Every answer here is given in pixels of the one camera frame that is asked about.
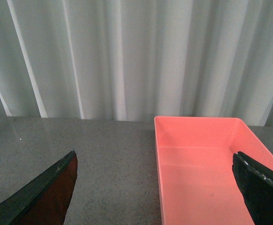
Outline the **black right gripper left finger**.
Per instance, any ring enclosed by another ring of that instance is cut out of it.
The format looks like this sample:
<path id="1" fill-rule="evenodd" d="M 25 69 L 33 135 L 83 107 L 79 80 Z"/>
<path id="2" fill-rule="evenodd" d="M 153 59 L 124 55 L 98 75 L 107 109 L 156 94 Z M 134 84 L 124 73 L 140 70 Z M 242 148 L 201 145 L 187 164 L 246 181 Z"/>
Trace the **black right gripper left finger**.
<path id="1" fill-rule="evenodd" d="M 0 203 L 0 225 L 64 224 L 77 179 L 74 150 Z"/>

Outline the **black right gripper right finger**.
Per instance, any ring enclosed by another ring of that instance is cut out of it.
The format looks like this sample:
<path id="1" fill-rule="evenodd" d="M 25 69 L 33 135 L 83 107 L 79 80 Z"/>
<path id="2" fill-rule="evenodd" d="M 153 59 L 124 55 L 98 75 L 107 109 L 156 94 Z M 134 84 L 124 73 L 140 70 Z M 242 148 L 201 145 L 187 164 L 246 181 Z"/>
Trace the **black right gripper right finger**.
<path id="1" fill-rule="evenodd" d="M 239 151 L 232 171 L 254 224 L 273 225 L 273 170 Z"/>

